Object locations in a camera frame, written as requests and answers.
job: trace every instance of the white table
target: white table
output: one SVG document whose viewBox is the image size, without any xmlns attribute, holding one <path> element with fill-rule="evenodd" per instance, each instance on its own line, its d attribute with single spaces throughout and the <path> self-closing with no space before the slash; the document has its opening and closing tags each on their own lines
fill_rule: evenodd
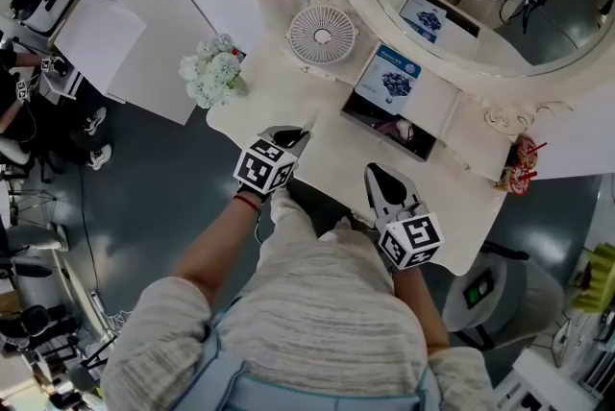
<svg viewBox="0 0 615 411">
<path fill-rule="evenodd" d="M 272 42 L 264 40 L 242 64 L 250 94 L 208 113 L 209 125 L 239 147 L 273 125 L 304 126 L 316 114 L 312 139 L 295 172 L 297 179 L 374 220 L 363 181 L 370 162 L 395 167 L 411 178 L 437 214 L 445 244 L 433 261 L 465 274 L 502 207 L 505 194 L 472 175 L 439 143 L 419 163 L 341 116 L 350 85 L 304 73 Z"/>
</svg>

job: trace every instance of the product box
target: product box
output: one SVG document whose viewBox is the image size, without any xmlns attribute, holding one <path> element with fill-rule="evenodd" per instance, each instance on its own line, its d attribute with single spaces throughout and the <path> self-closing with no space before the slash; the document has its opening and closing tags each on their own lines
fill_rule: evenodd
<svg viewBox="0 0 615 411">
<path fill-rule="evenodd" d="M 399 114 L 421 67 L 383 44 L 363 71 L 355 92 L 390 114 Z"/>
<path fill-rule="evenodd" d="M 429 42 L 435 42 L 446 23 L 446 10 L 428 0 L 407 0 L 400 11 L 406 23 Z"/>
<path fill-rule="evenodd" d="M 418 161 L 429 158 L 437 141 L 415 124 L 410 125 L 402 116 L 389 114 L 356 92 L 351 93 L 346 101 L 342 115 L 379 138 L 385 137 L 387 143 Z"/>
</svg>

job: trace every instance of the desk fan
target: desk fan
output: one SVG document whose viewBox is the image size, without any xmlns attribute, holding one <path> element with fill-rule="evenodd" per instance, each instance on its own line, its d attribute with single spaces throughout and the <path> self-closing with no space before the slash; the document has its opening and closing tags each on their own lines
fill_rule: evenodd
<svg viewBox="0 0 615 411">
<path fill-rule="evenodd" d="M 301 60 L 331 64 L 344 60 L 351 53 L 357 29 L 343 11 L 328 5 L 315 5 L 295 16 L 286 37 Z"/>
</svg>

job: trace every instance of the white flower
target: white flower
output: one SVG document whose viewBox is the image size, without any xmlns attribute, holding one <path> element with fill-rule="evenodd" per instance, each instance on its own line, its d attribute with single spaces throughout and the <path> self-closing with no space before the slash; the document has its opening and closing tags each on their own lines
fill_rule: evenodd
<svg viewBox="0 0 615 411">
<path fill-rule="evenodd" d="M 208 65 L 206 76 L 220 85 L 227 84 L 241 71 L 239 60 L 229 53 L 220 53 L 214 56 Z"/>
<path fill-rule="evenodd" d="M 229 88 L 225 84 L 218 83 L 208 73 L 201 78 L 196 104 L 200 108 L 209 109 L 218 102 L 222 104 L 229 102 L 229 100 L 237 94 L 236 90 Z"/>
<path fill-rule="evenodd" d="M 199 82 L 193 80 L 185 84 L 185 93 L 187 93 L 188 97 L 191 99 L 197 99 L 201 94 L 201 86 Z"/>
<path fill-rule="evenodd" d="M 180 62 L 180 76 L 187 82 L 199 78 L 199 72 L 197 70 L 198 63 L 198 56 L 182 58 L 182 61 Z"/>
<path fill-rule="evenodd" d="M 196 54 L 201 60 L 205 60 L 206 62 L 210 62 L 211 58 L 213 58 L 214 54 L 211 52 L 211 49 L 207 43 L 203 40 L 199 42 L 199 45 L 196 46 Z"/>
<path fill-rule="evenodd" d="M 213 40 L 219 53 L 228 53 L 234 49 L 234 42 L 228 34 L 220 34 Z"/>
</svg>

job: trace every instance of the person's arm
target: person's arm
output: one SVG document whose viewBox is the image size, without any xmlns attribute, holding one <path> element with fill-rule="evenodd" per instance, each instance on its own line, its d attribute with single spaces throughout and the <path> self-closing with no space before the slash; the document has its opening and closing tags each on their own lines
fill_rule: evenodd
<svg viewBox="0 0 615 411">
<path fill-rule="evenodd" d="M 42 57 L 32 53 L 17 53 L 17 58 L 15 59 L 15 66 L 20 68 L 40 66 L 41 63 Z"/>
<path fill-rule="evenodd" d="M 473 348 L 451 348 L 423 275 L 418 268 L 393 275 L 395 296 L 416 315 L 425 334 L 428 361 L 442 395 L 442 411 L 495 411 L 484 359 Z"/>
<path fill-rule="evenodd" d="M 260 207 L 261 199 L 256 194 L 244 191 L 239 195 Z M 190 281 L 213 304 L 256 219 L 257 212 L 250 205 L 238 199 L 231 201 L 188 248 L 173 276 Z"/>
<path fill-rule="evenodd" d="M 239 194 L 260 206 L 256 194 Z M 211 302 L 256 218 L 251 206 L 232 200 L 188 248 L 173 278 L 143 291 L 103 374 L 109 409 L 167 409 L 189 385 L 203 352 Z"/>
<path fill-rule="evenodd" d="M 451 346 L 449 333 L 431 299 L 420 269 L 406 269 L 393 275 L 395 297 L 416 315 L 425 334 L 427 353 L 433 354 Z"/>
<path fill-rule="evenodd" d="M 21 110 L 21 106 L 21 102 L 15 100 L 12 105 L 4 112 L 4 114 L 2 114 L 2 117 L 0 117 L 0 134 L 4 134 L 5 131 L 9 128 L 12 121 Z"/>
</svg>

